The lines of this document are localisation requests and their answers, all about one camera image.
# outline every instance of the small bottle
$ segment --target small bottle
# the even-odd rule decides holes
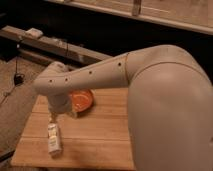
[[[57,123],[48,124],[48,151],[52,157],[59,155],[62,152]]]

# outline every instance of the wooden table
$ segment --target wooden table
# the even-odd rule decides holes
[[[38,96],[12,165],[134,170],[126,114],[127,89],[93,90],[93,94],[94,106],[82,117],[58,117],[63,153],[55,159],[47,148],[47,100]]]

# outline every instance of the wooden board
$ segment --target wooden board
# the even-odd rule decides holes
[[[47,100],[38,96],[12,158],[14,166],[134,170],[127,89],[93,90],[91,110],[78,119],[58,117],[63,153],[52,159],[47,149]]]
[[[212,0],[142,0],[136,16],[134,0],[46,1],[213,35]]]

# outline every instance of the orange bowl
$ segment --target orange bowl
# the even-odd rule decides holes
[[[93,94],[91,90],[72,91],[70,98],[76,112],[83,112],[93,104]]]

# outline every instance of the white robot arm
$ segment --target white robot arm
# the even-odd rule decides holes
[[[136,170],[212,171],[212,84],[185,50],[156,46],[72,72],[54,62],[34,82],[57,114],[71,110],[72,90],[127,86]]]

